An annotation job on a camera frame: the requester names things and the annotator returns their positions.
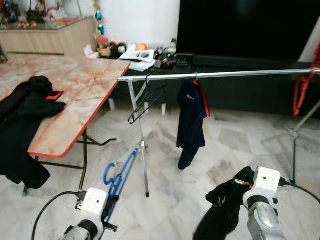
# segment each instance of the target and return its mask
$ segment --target black tv screen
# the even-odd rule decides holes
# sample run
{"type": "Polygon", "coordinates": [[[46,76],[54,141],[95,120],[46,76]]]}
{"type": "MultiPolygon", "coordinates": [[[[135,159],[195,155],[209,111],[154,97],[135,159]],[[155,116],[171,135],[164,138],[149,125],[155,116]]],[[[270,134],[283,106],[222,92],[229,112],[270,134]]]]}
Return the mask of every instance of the black tv screen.
{"type": "Polygon", "coordinates": [[[177,52],[298,60],[320,0],[181,0],[177,52]]]}

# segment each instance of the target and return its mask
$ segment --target black cable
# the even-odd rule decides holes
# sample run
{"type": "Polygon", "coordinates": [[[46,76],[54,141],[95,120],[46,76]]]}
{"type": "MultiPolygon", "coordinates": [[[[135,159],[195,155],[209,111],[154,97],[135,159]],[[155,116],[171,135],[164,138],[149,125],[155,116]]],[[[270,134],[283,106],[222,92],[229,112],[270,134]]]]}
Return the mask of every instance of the black cable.
{"type": "Polygon", "coordinates": [[[78,192],[75,192],[75,191],[65,191],[65,192],[62,192],[60,194],[58,194],[57,196],[55,196],[54,198],[52,198],[43,208],[42,210],[40,211],[38,217],[36,218],[35,220],[35,223],[33,225],[33,230],[32,230],[32,237],[31,237],[31,240],[35,240],[35,234],[36,234],[36,229],[37,229],[37,224],[39,222],[39,219],[41,217],[41,215],[44,213],[44,211],[46,210],[46,208],[54,201],[56,200],[57,198],[63,196],[63,195],[67,195],[67,194],[71,194],[71,195],[78,195],[78,192]]]}
{"type": "Polygon", "coordinates": [[[283,178],[283,177],[280,177],[279,186],[280,186],[280,187],[292,186],[292,187],[294,187],[294,188],[300,189],[300,190],[306,192],[307,194],[309,194],[310,196],[312,196],[312,197],[313,197],[315,200],[317,200],[318,203],[320,204],[320,199],[319,199],[316,195],[314,195],[312,192],[308,191],[307,189],[305,189],[305,188],[303,188],[303,187],[301,187],[301,186],[298,186],[298,185],[296,185],[296,184],[294,184],[294,183],[291,183],[290,181],[286,180],[286,179],[283,178]]]}

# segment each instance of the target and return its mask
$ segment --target clothes rack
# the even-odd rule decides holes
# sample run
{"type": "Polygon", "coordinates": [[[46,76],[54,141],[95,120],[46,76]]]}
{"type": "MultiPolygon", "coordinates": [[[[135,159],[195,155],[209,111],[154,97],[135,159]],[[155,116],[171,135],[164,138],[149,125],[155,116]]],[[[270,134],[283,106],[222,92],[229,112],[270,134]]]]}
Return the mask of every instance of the clothes rack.
{"type": "MultiPolygon", "coordinates": [[[[188,73],[188,74],[168,74],[168,75],[146,75],[146,76],[120,76],[117,78],[119,82],[127,82],[129,86],[129,92],[132,102],[133,111],[138,109],[137,102],[139,98],[142,96],[144,90],[147,87],[149,81],[161,81],[161,80],[182,80],[182,79],[213,79],[213,78],[227,78],[227,77],[249,77],[249,76],[272,76],[272,75],[297,75],[297,74],[309,74],[314,72],[315,74],[320,74],[320,68],[313,68],[313,69],[281,69],[281,70],[256,70],[256,71],[230,71],[230,72],[210,72],[210,73],[188,73]],[[141,87],[137,96],[135,95],[134,90],[134,82],[137,81],[145,81],[143,86],[141,87]]],[[[314,108],[310,111],[310,113],[298,124],[298,129],[302,127],[302,125],[313,115],[313,113],[320,108],[319,104],[316,104],[314,108]]],[[[298,133],[296,131],[292,134],[292,129],[289,130],[289,136],[294,138],[293,140],[293,154],[292,154],[292,163],[293,163],[293,179],[291,180],[293,183],[296,181],[296,139],[298,133]]],[[[272,139],[277,139],[281,136],[272,137],[270,139],[266,139],[264,142],[268,142],[272,139]]],[[[144,136],[142,135],[141,140],[141,148],[142,148],[142,156],[144,162],[144,179],[145,179],[145,191],[146,196],[149,196],[149,187],[148,187],[148,169],[147,169],[147,159],[145,153],[145,140],[144,136]]]]}

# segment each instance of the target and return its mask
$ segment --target television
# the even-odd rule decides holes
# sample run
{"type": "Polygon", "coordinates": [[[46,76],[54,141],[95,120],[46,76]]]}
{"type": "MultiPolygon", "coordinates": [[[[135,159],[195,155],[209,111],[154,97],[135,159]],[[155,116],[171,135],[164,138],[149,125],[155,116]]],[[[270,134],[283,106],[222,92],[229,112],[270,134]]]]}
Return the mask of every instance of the television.
{"type": "Polygon", "coordinates": [[[319,0],[181,0],[177,53],[201,65],[287,68],[319,16],[319,0]]]}

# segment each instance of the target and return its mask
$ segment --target marble floor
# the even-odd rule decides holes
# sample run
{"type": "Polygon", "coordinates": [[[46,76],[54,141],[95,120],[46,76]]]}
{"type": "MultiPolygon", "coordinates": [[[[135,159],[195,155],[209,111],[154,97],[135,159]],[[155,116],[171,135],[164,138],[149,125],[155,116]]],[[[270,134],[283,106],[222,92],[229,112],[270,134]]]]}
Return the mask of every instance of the marble floor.
{"type": "MultiPolygon", "coordinates": [[[[190,167],[178,169],[181,149],[176,148],[179,109],[154,107],[139,123],[128,124],[129,104],[117,104],[109,111],[105,106],[88,128],[88,135],[98,141],[116,137],[104,147],[88,146],[88,169],[83,189],[108,191],[103,173],[109,163],[122,166],[126,156],[145,138],[150,197],[145,197],[144,169],[141,153],[129,176],[111,223],[116,233],[106,231],[103,240],[191,240],[203,215],[211,207],[205,195],[219,184],[233,178],[245,166],[258,166],[291,176],[292,143],[288,136],[261,144],[261,140],[286,132],[299,119],[288,116],[211,109],[212,116],[203,124],[206,147],[200,148],[190,167]]],[[[320,130],[307,124],[297,141],[298,183],[320,196],[320,130]]],[[[81,166],[83,149],[77,144],[64,164],[81,166]]],[[[77,191],[81,171],[46,166],[51,178],[41,189],[31,189],[22,197],[23,184],[13,184],[0,176],[0,239],[29,240],[41,208],[55,195],[77,191]]],[[[290,240],[318,240],[320,206],[309,195],[292,187],[279,188],[277,210],[283,231],[290,240]]],[[[39,221],[36,239],[57,240],[70,225],[76,225],[80,211],[76,197],[57,199],[39,221]]],[[[239,224],[227,240],[251,239],[247,229],[248,211],[241,207],[239,224]]]]}

